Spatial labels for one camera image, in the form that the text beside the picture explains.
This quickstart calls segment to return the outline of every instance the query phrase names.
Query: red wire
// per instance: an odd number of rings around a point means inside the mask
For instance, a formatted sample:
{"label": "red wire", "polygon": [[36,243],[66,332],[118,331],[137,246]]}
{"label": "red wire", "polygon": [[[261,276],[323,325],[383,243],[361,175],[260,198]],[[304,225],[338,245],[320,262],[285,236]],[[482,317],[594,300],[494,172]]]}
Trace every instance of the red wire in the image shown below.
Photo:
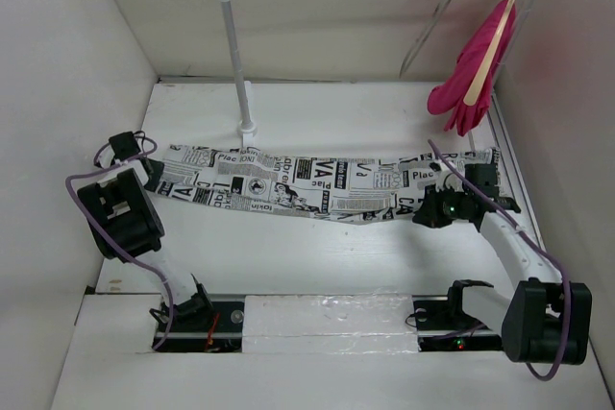
{"label": "red wire", "polygon": [[213,334],[213,331],[215,330],[215,326],[218,325],[218,319],[220,319],[220,313],[219,312],[215,315],[215,318],[213,319],[213,325],[209,329],[208,341],[205,343],[205,350],[208,350],[209,346],[211,346],[213,344],[213,341],[211,340],[211,335]]}

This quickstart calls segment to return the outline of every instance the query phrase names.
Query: newspaper print fabric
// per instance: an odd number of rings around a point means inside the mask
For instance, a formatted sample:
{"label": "newspaper print fabric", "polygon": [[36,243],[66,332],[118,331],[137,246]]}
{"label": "newspaper print fabric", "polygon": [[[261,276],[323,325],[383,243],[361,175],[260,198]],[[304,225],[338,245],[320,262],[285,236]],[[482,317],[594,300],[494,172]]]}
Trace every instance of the newspaper print fabric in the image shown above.
{"label": "newspaper print fabric", "polygon": [[[447,154],[463,172],[468,163],[497,163],[496,148]],[[462,190],[433,154],[395,159],[270,156],[256,148],[218,151],[171,145],[157,193],[232,210],[343,223],[411,218],[425,188]]]}

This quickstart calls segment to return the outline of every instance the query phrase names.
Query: pink cloth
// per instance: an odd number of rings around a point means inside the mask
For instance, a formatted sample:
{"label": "pink cloth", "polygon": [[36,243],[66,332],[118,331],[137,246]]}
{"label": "pink cloth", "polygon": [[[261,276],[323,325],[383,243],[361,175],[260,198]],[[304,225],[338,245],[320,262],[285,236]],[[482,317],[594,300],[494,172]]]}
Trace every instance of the pink cloth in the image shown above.
{"label": "pink cloth", "polygon": [[480,63],[487,52],[487,48],[489,48],[496,29],[498,29],[498,23],[502,18],[507,2],[508,0],[503,0],[498,4],[463,48],[461,54],[457,57],[455,71],[449,80],[431,91],[427,101],[427,109],[430,114],[443,114],[454,109],[453,115],[451,115],[451,118],[444,126],[444,131],[450,130],[456,124],[457,133],[459,136],[464,136],[479,124],[489,109],[493,74],[512,36],[512,25],[516,15],[514,6],[504,26],[498,50],[487,73],[487,78],[484,81],[484,86],[480,91],[477,103],[473,106],[467,106],[463,103],[463,97],[468,88],[470,88],[474,76],[479,71]]}

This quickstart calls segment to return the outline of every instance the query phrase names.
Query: white wall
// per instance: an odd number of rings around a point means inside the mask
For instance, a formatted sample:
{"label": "white wall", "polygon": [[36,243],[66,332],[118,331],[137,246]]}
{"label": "white wall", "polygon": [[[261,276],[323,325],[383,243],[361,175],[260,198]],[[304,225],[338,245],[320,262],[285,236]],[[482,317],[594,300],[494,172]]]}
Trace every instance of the white wall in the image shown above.
{"label": "white wall", "polygon": [[[161,75],[230,76],[217,0],[116,0]],[[439,0],[234,0],[248,76],[397,79]],[[499,0],[454,0],[408,77],[438,80]]]}
{"label": "white wall", "polygon": [[48,408],[101,264],[63,179],[139,127],[154,73],[113,0],[0,0],[0,407]]}
{"label": "white wall", "polygon": [[545,243],[594,295],[615,385],[615,0],[537,0],[500,86]]}

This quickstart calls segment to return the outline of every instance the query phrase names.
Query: wooden stick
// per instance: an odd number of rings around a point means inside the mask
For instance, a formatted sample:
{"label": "wooden stick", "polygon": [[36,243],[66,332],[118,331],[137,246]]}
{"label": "wooden stick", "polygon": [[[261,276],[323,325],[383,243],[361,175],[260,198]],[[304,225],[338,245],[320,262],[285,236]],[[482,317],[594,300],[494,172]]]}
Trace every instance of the wooden stick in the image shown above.
{"label": "wooden stick", "polygon": [[502,34],[504,33],[506,21],[508,21],[508,17],[510,16],[512,6],[514,4],[515,0],[508,0],[506,3],[506,8],[504,9],[504,13],[502,13],[502,18],[500,18],[500,23],[498,24],[496,33],[493,35],[491,43],[489,43],[489,48],[487,48],[487,52],[484,54],[479,70],[477,71],[476,76],[474,76],[474,80],[470,84],[470,88],[468,88],[467,93],[463,97],[463,103],[467,106],[475,105],[479,99],[480,91],[484,86],[484,81],[486,80],[489,69],[491,68],[491,63],[493,62],[496,52],[498,51],[498,45],[500,45],[500,40],[502,39]]}

